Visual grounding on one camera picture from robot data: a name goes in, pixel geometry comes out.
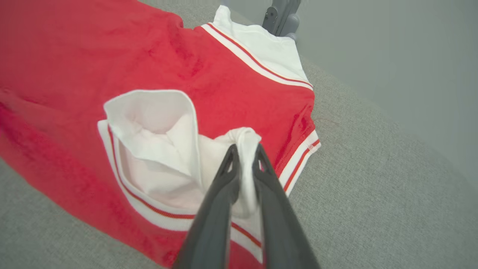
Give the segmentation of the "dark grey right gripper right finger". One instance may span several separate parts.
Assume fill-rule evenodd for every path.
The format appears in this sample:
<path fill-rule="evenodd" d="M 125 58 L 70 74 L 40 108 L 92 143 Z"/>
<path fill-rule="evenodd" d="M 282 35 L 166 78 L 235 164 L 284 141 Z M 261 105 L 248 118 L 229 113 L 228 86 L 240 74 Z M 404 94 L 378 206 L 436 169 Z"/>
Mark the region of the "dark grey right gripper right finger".
<path fill-rule="evenodd" d="M 261 213 L 263 267 L 319 269 L 312 247 L 261 144 L 256 149 L 252 171 Z"/>

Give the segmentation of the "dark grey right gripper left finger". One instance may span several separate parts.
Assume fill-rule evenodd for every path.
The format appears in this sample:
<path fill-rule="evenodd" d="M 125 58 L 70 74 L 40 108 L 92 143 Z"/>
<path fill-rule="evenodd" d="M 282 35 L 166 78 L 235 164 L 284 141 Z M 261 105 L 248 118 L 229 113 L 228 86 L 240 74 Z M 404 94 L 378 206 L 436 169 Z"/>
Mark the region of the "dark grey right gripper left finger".
<path fill-rule="evenodd" d="M 227 150 L 189 229 L 173 269 L 226 269 L 232 206 L 238 200 L 240 161 L 235 144 Z"/>

